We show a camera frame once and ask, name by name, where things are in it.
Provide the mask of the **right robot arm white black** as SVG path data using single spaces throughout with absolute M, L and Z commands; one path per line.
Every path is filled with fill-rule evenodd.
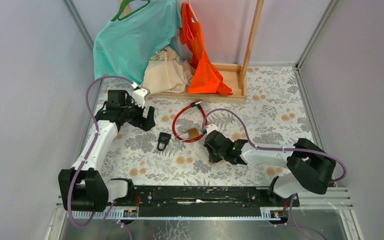
M 288 169 L 288 174 L 275 177 L 268 187 L 266 198 L 273 206 L 297 193 L 324 195 L 336 167 L 333 159 L 306 138 L 285 147 L 253 146 L 246 139 L 232 141 L 213 130 L 207 134 L 204 146 L 211 163 L 224 160 L 232 165 L 265 164 Z

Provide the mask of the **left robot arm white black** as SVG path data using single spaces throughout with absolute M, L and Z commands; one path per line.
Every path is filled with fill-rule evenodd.
M 143 115 L 145 99 L 149 95 L 146 88 L 136 88 L 132 94 L 126 90 L 108 91 L 107 101 L 94 116 L 97 125 L 82 153 L 71 168 L 62 169 L 58 175 L 65 210 L 103 212 L 112 201 L 118 200 L 124 206 L 134 202 L 131 179 L 105 181 L 101 171 L 110 145 L 124 124 L 143 131 L 149 131 L 156 125 L 154 107 L 147 108 L 147 116 Z

